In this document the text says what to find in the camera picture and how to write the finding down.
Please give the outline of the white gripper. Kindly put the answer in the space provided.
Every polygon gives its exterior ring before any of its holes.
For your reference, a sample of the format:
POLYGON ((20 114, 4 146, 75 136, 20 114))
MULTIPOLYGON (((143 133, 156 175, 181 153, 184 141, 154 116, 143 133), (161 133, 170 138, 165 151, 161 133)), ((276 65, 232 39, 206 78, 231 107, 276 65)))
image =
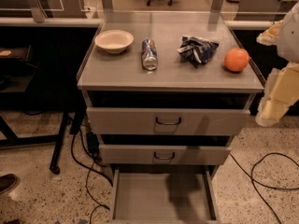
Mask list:
POLYGON ((273 68, 264 88, 255 121, 269 127, 278 123, 299 100, 299 2, 285 15, 260 33, 256 41, 265 46, 277 45, 278 55, 292 62, 279 70, 273 68))

